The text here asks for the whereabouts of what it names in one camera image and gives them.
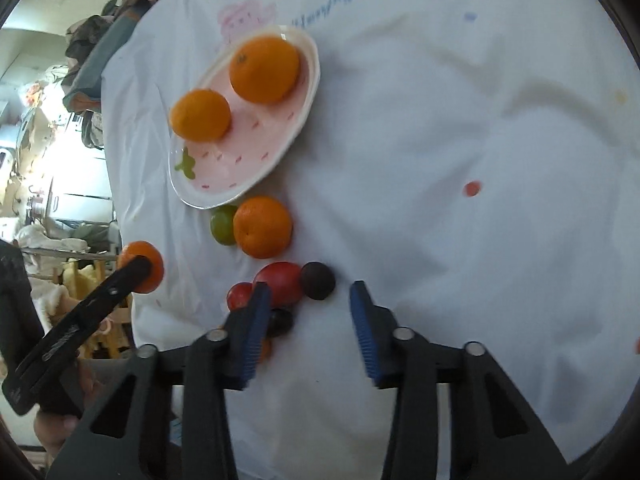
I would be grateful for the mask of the person's left hand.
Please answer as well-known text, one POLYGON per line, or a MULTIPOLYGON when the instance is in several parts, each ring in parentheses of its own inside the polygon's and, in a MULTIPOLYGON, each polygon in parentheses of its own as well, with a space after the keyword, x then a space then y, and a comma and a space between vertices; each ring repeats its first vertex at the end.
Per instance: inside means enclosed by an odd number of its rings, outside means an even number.
MULTIPOLYGON (((99 374, 102 364, 101 360, 78 362, 79 385, 84 394, 85 408, 93 404, 104 387, 99 374)), ((48 455, 55 458, 78 424, 79 418, 76 416, 39 410, 34 421, 34 431, 48 455)))

